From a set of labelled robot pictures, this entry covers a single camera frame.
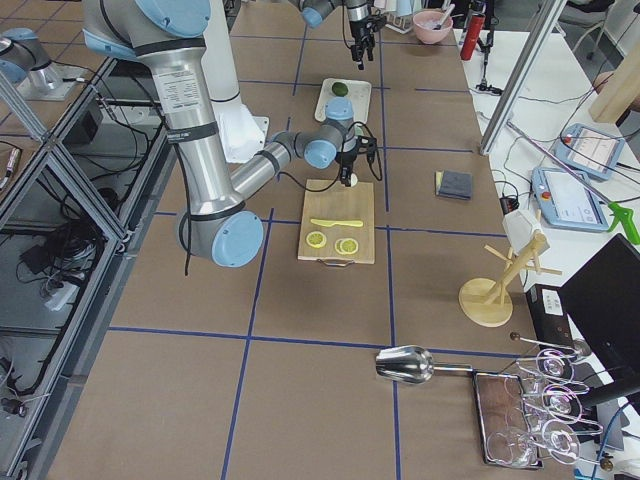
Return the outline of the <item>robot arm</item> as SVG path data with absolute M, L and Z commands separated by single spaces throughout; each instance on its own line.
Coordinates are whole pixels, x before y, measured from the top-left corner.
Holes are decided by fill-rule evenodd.
M 319 27 L 331 13 L 341 8 L 352 37 L 351 43 L 347 42 L 345 36 L 343 38 L 352 61 L 359 70 L 364 70 L 364 61 L 373 60 L 375 33 L 384 26 L 385 18 L 372 12 L 371 1 L 307 0 L 294 1 L 293 4 L 309 28 Z
M 264 238 L 245 202 L 293 159 L 324 169 L 356 156 L 359 137 L 349 100 L 337 98 L 311 132 L 283 132 L 246 163 L 230 170 L 202 58 L 222 51 L 219 76 L 235 71 L 229 28 L 219 1 L 86 1 L 85 43 L 91 50 L 137 61 L 152 74 L 167 139 L 181 165 L 187 207 L 176 223 L 188 255 L 241 267 Z

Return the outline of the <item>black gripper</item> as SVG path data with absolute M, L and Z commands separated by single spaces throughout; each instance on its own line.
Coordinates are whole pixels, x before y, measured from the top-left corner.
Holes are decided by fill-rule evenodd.
M 353 40 L 351 47 L 366 50 L 368 61 L 374 60 L 373 47 L 375 45 L 375 40 L 372 33 L 373 26 L 374 22 L 370 18 L 349 21 L 349 29 Z M 359 70 L 364 70 L 364 63 L 362 60 L 358 60 L 356 63 Z
M 358 157 L 356 149 L 340 152 L 338 154 L 338 164 L 340 166 L 340 181 L 345 187 L 352 186 L 353 166 Z

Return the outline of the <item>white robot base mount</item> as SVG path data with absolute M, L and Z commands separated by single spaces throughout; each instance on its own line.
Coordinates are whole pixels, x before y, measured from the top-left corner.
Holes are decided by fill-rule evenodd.
M 204 32 L 201 63 L 219 135 L 228 163 L 248 162 L 266 143 L 269 118 L 255 116 L 244 104 L 237 79 L 229 30 L 219 0 L 208 1 L 211 15 Z

